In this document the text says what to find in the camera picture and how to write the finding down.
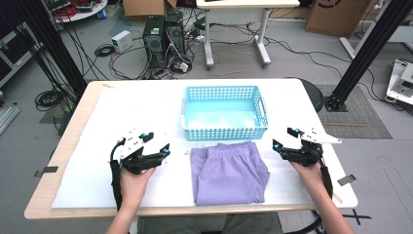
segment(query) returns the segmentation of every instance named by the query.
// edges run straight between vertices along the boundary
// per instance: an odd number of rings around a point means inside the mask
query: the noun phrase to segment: gray floor
[[[94,58],[94,49],[110,43],[114,29],[119,29],[117,17],[105,20],[84,19],[72,23],[88,53]],[[143,23],[132,22],[129,30],[133,37],[139,36]],[[284,41],[294,51],[330,53],[339,58],[350,60],[338,38],[304,30],[302,20],[270,21],[267,36]],[[67,31],[62,32],[64,42],[80,65],[79,56],[69,39]],[[213,38],[224,41],[244,40],[246,36],[234,29],[224,29],[212,33]],[[353,45],[357,39],[352,38]],[[338,84],[340,76],[327,67],[315,65],[302,55],[295,55],[280,44],[271,44],[267,50],[272,64],[261,67],[255,46],[213,44],[216,52],[216,66],[208,73],[205,66],[203,49],[194,59],[194,68],[184,78],[275,78],[300,77],[315,84]],[[313,55],[322,64],[336,67],[344,74],[348,62],[326,55]],[[370,66],[374,74],[374,91],[383,97],[389,84],[395,59],[413,60],[413,55],[401,44],[389,43]],[[108,68],[109,58],[99,58],[97,67],[111,80],[115,80]],[[140,72],[145,62],[144,50],[135,50],[119,58],[116,67],[130,76]],[[88,81],[96,78],[92,73],[86,76]],[[366,73],[362,83],[370,87],[372,77]],[[43,169],[59,141],[53,124],[40,124],[44,113],[36,110],[34,99],[40,93],[51,88],[43,71],[36,61],[31,59],[5,86],[1,88],[8,104],[17,102],[21,113],[0,136],[0,233],[101,233],[108,226],[111,218],[85,218],[65,220],[27,220],[24,209],[29,202],[39,181],[33,176],[35,171]],[[342,144],[334,145],[346,173],[353,174],[357,180],[352,183],[358,197],[356,211],[359,215],[369,215],[372,219],[361,219],[361,225],[353,218],[348,222],[357,233],[411,233],[413,229],[413,168],[412,116],[405,111],[395,110],[390,104],[373,100],[363,88],[377,114],[389,130],[393,139],[343,139]],[[353,211],[343,210],[343,214],[352,215]],[[310,214],[281,213],[284,231],[304,227],[310,222]]]

